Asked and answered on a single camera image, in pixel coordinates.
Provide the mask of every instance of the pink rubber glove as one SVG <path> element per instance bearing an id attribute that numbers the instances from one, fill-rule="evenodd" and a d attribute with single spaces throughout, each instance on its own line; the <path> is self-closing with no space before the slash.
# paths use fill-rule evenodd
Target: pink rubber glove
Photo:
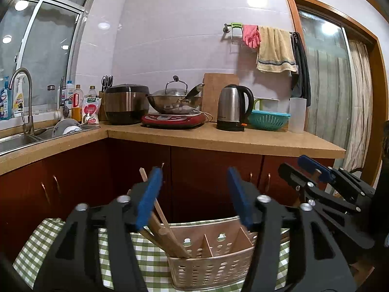
<path id="1" fill-rule="evenodd" d="M 243 41 L 250 48 L 259 46 L 261 36 L 257 25 L 243 25 Z"/>

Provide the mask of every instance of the white tiled wall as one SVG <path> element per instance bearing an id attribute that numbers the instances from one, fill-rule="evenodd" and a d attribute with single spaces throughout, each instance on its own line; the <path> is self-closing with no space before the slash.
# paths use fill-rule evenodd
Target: white tiled wall
<path id="1" fill-rule="evenodd" d="M 389 62 L 389 24 L 366 0 L 320 1 L 378 36 Z M 192 87 L 206 72 L 236 73 L 255 96 L 278 98 L 280 111 L 287 111 L 288 74 L 257 71 L 255 52 L 223 39 L 223 24 L 231 22 L 293 30 L 287 0 L 125 0 L 113 51 L 114 83 L 140 83 L 154 92 L 173 75 Z"/>
<path id="2" fill-rule="evenodd" d="M 91 5 L 86 5 L 71 71 L 71 79 L 81 85 L 84 93 L 91 85 L 99 91 L 102 76 L 112 74 L 115 39 L 124 1 L 92 0 Z M 109 28 L 100 29 L 100 23 Z"/>

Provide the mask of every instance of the kitchen sink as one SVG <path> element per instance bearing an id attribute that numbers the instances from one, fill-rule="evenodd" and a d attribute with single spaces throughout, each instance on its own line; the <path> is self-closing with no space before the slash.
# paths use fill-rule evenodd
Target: kitchen sink
<path id="1" fill-rule="evenodd" d="M 18 150 L 27 145 L 36 144 L 41 138 L 30 134 L 17 134 L 0 139 L 0 156 L 10 151 Z"/>
<path id="2" fill-rule="evenodd" d="M 81 131 L 90 131 L 93 129 L 100 128 L 100 126 L 96 125 L 81 125 Z M 47 128 L 42 128 L 42 129 L 37 129 L 35 131 L 35 135 L 31 134 L 16 134 L 8 137 L 4 137 L 0 139 L 0 156 L 5 155 L 7 153 L 11 153 L 13 151 L 22 149 L 27 146 L 39 144 L 42 142 L 46 142 L 48 140 L 60 138 L 62 136 L 58 137 L 51 137 L 51 134 L 53 133 L 54 126 L 52 127 L 47 127 Z M 66 135 L 73 135 L 80 133 L 80 131 L 74 132 L 74 133 L 69 133 Z"/>

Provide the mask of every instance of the rice cooker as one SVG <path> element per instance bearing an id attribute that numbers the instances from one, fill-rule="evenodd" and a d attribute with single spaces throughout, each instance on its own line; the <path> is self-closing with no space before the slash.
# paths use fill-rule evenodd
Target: rice cooker
<path id="1" fill-rule="evenodd" d="M 139 84 L 107 88 L 104 95 L 106 119 L 113 125 L 140 123 L 142 116 L 149 112 L 148 94 L 149 87 Z"/>

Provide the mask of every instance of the cutting board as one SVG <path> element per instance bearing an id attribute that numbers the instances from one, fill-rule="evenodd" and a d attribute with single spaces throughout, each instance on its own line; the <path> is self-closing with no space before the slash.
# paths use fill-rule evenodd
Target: cutting board
<path id="1" fill-rule="evenodd" d="M 205 73 L 203 83 L 205 85 L 201 111 L 211 114 L 213 116 L 212 122 L 216 122 L 221 89 L 231 83 L 238 85 L 239 78 L 232 73 Z"/>

